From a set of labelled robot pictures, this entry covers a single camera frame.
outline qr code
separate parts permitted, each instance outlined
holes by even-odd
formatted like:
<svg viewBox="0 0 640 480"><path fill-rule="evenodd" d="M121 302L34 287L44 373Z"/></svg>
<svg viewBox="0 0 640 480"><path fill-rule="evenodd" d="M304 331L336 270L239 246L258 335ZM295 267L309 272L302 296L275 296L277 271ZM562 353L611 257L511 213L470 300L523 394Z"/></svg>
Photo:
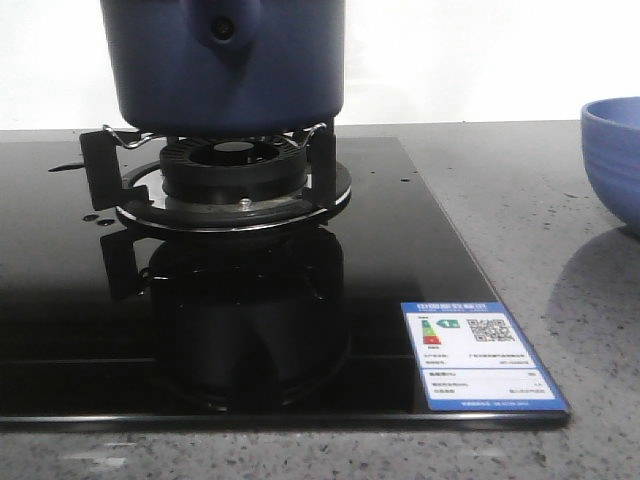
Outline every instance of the qr code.
<svg viewBox="0 0 640 480"><path fill-rule="evenodd" d="M511 329L501 318L487 320L467 320L477 342L515 342Z"/></svg>

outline white wall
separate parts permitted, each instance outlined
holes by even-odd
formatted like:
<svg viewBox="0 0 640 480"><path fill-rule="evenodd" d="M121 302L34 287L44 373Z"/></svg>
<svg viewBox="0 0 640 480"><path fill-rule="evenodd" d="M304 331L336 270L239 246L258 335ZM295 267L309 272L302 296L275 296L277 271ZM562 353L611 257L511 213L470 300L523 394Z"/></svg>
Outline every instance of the white wall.
<svg viewBox="0 0 640 480"><path fill-rule="evenodd" d="M638 0L347 0L347 13L342 124L577 118L640 94ZM124 124L98 0L0 0L0 20L0 129Z"/></svg>

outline gas burner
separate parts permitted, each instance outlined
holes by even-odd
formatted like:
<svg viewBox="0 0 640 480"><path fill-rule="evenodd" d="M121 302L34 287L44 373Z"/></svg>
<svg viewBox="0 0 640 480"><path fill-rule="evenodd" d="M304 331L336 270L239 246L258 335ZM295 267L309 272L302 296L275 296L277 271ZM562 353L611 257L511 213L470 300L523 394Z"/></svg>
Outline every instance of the gas burner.
<svg viewBox="0 0 640 480"><path fill-rule="evenodd" d="M81 136L96 210L116 207L146 234L227 233L326 221L348 203L351 177L336 162L332 128L239 139L171 139L159 161L120 176L116 146L158 135Z"/></svg>

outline granite countertop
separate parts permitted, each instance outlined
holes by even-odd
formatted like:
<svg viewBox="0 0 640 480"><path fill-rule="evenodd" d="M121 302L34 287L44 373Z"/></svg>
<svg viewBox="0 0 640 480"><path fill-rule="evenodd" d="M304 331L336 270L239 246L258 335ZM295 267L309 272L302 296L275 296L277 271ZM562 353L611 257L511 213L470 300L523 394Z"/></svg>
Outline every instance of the granite countertop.
<svg viewBox="0 0 640 480"><path fill-rule="evenodd" d="M640 242L592 192L578 122L349 126L338 135L400 138L571 403L569 426L543 432L3 434L0 478L640 476L634 273ZM6 138L0 134L0 141Z"/></svg>

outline blue ceramic bowl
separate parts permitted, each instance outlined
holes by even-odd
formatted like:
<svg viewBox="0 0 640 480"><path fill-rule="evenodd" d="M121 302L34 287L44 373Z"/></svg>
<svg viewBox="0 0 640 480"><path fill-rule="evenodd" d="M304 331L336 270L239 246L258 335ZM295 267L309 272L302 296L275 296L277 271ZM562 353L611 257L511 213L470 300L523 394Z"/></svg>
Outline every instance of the blue ceramic bowl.
<svg viewBox="0 0 640 480"><path fill-rule="evenodd" d="M611 213L640 233L640 97L589 103L580 122L593 190Z"/></svg>

